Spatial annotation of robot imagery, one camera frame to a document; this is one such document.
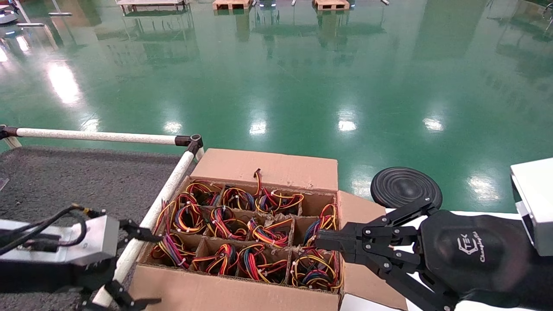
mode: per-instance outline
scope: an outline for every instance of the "black round base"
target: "black round base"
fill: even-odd
[[[422,196],[439,209],[442,191],[428,175],[412,168],[390,167],[379,171],[371,182],[373,200],[385,208],[397,209]]]

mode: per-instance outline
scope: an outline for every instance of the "wooden pallet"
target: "wooden pallet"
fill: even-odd
[[[349,10],[349,2],[346,0],[313,0],[319,11]]]
[[[121,7],[125,13],[125,7],[128,8],[129,12],[136,12],[137,7],[161,7],[161,6],[171,6],[174,7],[177,11],[179,6],[182,6],[184,9],[185,0],[119,0],[117,5]]]
[[[214,10],[233,10],[233,9],[249,9],[252,0],[215,0],[213,2]]]

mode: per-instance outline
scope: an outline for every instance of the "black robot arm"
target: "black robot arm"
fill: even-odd
[[[401,226],[419,216],[428,216],[419,229]],[[389,247],[411,244],[414,253]],[[368,224],[321,230],[316,246],[367,266],[424,311],[453,311],[462,300],[553,310],[553,257],[538,255],[521,221],[459,216],[421,198]]]

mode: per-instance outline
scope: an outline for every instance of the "bundle of wires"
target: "bundle of wires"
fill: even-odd
[[[288,245],[288,232],[277,231],[277,228],[288,222],[292,222],[292,218],[263,227],[257,223],[255,218],[251,218],[248,222],[248,229],[251,231],[256,241],[265,242],[274,245],[275,247],[283,248]]]
[[[236,271],[233,267],[236,265],[237,258],[236,248],[230,244],[223,244],[213,256],[194,258],[192,265],[197,270],[209,274],[230,276]]]
[[[163,240],[152,249],[150,256],[154,259],[168,257],[175,267],[188,269],[192,258],[196,255],[194,250],[187,251],[181,238],[176,234],[165,234]]]
[[[267,283],[284,282],[286,277],[287,260],[282,259],[277,262],[268,263],[263,254],[265,246],[263,244],[254,244],[243,248],[238,254],[238,267],[247,274],[247,276],[256,281],[265,281]]]
[[[257,191],[255,192],[255,209],[259,212],[276,215],[277,213],[298,214],[299,204],[303,201],[303,194],[292,196],[277,194],[275,190],[268,192],[261,187],[261,173],[257,169],[253,174],[257,180]]]
[[[229,206],[233,209],[241,210],[255,210],[255,203],[253,196],[246,191],[230,187],[223,192],[223,205]]]
[[[218,191],[212,191],[209,186],[218,189]],[[221,188],[204,180],[194,180],[193,183],[186,187],[186,192],[192,194],[200,205],[212,206],[219,199]]]
[[[293,286],[325,291],[342,286],[336,253],[332,252],[327,261],[321,252],[315,249],[307,250],[292,262],[290,275]]]
[[[174,226],[177,231],[185,234],[201,234],[206,228],[206,223],[196,198],[188,192],[179,194],[176,202],[184,204],[178,211],[173,209]]]
[[[211,211],[208,228],[216,237],[245,241],[248,237],[248,225],[236,218],[231,209],[218,206]]]
[[[325,215],[325,212],[328,209],[332,209],[332,213],[330,215]],[[317,232],[321,229],[338,230],[336,220],[336,207],[334,206],[334,204],[327,204],[322,209],[319,218],[307,228],[303,245],[305,247],[315,247],[315,238],[317,236]]]

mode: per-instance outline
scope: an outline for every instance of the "white table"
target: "white table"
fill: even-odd
[[[492,216],[508,218],[508,219],[520,219],[520,215],[518,214],[504,214],[504,213],[495,213],[495,212],[463,212],[463,211],[453,211],[453,213],[457,215],[465,215],[465,216],[492,215]],[[405,226],[413,226],[418,228],[420,226],[420,223],[425,219],[426,219],[426,216],[419,217],[407,223]],[[406,251],[406,252],[413,252],[411,249],[411,246],[400,246],[400,247],[396,247],[396,249]],[[412,274],[411,276],[420,282],[418,273]],[[421,309],[415,306],[414,303],[412,303],[407,299],[406,301],[407,301],[407,308],[409,311],[421,311]],[[463,301],[459,303],[455,308],[455,311],[506,311],[506,310],[525,311],[526,309],[522,309],[522,308],[502,309],[502,308],[490,307],[483,303],[477,303],[477,302],[471,302],[471,301]],[[397,310],[375,302],[365,300],[363,298],[346,294],[343,298],[340,311],[397,311]]]

